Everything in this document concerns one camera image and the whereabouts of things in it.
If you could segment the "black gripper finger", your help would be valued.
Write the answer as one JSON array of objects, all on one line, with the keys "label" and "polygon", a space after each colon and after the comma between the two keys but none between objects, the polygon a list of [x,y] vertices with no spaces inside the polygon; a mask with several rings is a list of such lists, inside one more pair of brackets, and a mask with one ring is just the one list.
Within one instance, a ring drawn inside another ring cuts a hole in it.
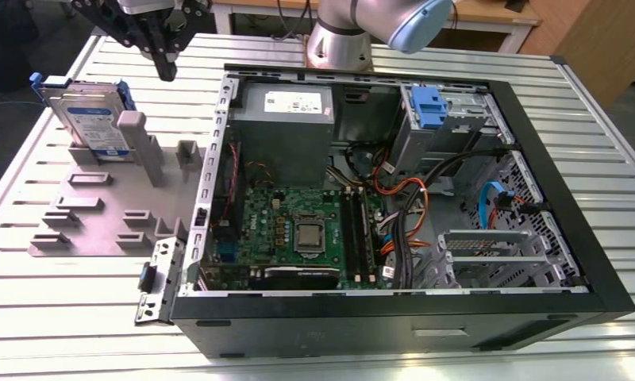
[{"label": "black gripper finger", "polygon": [[120,44],[140,49],[166,81],[167,1],[72,1],[71,5]]},{"label": "black gripper finger", "polygon": [[168,82],[176,77],[176,58],[179,54],[186,50],[195,35],[206,31],[211,5],[211,1],[176,1],[176,6],[167,19],[167,69],[164,80]]}]

